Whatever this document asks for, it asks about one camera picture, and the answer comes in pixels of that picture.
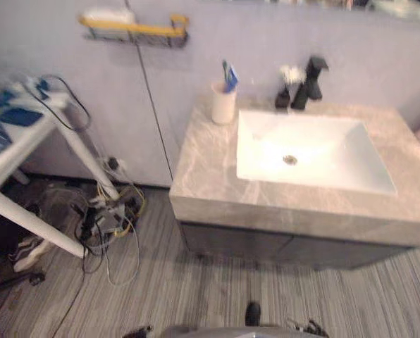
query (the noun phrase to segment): white sink basin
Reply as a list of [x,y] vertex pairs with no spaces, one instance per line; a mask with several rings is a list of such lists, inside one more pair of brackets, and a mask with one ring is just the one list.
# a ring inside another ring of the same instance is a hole
[[362,121],[240,110],[237,176],[396,194]]

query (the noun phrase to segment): dark gray cabinet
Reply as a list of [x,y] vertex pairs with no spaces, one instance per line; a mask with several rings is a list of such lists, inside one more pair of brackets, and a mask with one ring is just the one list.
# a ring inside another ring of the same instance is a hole
[[408,248],[370,243],[294,236],[277,255],[277,261],[314,268],[356,268],[399,254]]
[[314,268],[356,268],[410,249],[406,246],[323,239],[201,223],[180,222],[179,226],[186,246],[197,254],[295,263]]
[[292,239],[288,235],[246,231],[229,227],[181,223],[189,250],[204,255],[241,257],[269,261]]

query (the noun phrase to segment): wall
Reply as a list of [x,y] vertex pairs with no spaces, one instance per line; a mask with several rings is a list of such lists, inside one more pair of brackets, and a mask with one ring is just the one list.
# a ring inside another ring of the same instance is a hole
[[[75,16],[96,2],[75,2],[30,0],[26,9],[16,0],[11,5],[0,1],[0,18],[6,18],[0,20],[0,68],[63,74],[91,106],[106,150],[129,162],[138,182],[168,184],[159,138],[145,141],[155,134],[155,125],[134,47],[85,41]],[[221,79],[223,58],[235,65],[242,93],[273,97],[280,88],[280,65],[304,66],[310,54],[320,54],[331,68],[320,79],[324,101],[393,106],[410,127],[420,125],[420,23],[257,1],[132,0],[131,5],[143,22],[167,23],[172,12],[191,19],[185,49],[142,48],[173,168],[194,98],[208,90],[210,81]],[[27,24],[21,18],[33,16],[34,8],[39,16]],[[54,142],[45,145],[37,157],[43,163],[35,162],[32,169],[51,172],[54,166],[86,175],[64,144]],[[45,156],[53,146],[66,150],[60,163],[50,165],[52,159]]]
[[273,99],[282,64],[305,66],[320,54],[330,66],[319,80],[324,101],[392,106],[410,127],[420,126],[420,23],[257,1],[159,2],[133,6],[145,20],[162,6],[191,18],[184,51],[143,49],[173,167],[195,95],[221,79],[223,58],[235,66],[242,93]]
[[[87,31],[77,23],[78,13],[96,3],[0,1],[0,72],[61,75],[92,114],[89,133],[102,143],[101,150],[122,158],[133,180],[169,185],[171,175],[136,49],[87,40]],[[59,134],[33,153],[25,169],[90,177]]]

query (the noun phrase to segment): gray carpet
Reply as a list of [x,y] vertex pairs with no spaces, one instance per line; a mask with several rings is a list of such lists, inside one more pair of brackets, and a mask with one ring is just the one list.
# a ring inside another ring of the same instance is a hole
[[[86,277],[57,337],[122,337],[140,325],[154,326],[151,337],[170,325],[239,326],[251,299],[261,304],[263,323],[313,318],[331,337],[420,337],[420,249],[354,271],[199,259],[181,242],[167,192],[146,195],[137,279],[112,287],[103,264]],[[70,234],[77,219],[68,222]],[[130,276],[134,238],[112,244],[109,258],[114,280]],[[0,293],[5,337],[51,337],[78,288],[78,258],[55,248],[40,265],[47,270],[45,282]]]

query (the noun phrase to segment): wire shelf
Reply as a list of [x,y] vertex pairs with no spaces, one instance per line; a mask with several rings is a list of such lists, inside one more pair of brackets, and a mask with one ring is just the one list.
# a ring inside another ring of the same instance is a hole
[[170,27],[90,20],[82,16],[78,21],[89,28],[86,36],[89,39],[166,48],[183,48],[188,41],[189,20],[178,14],[171,15]]

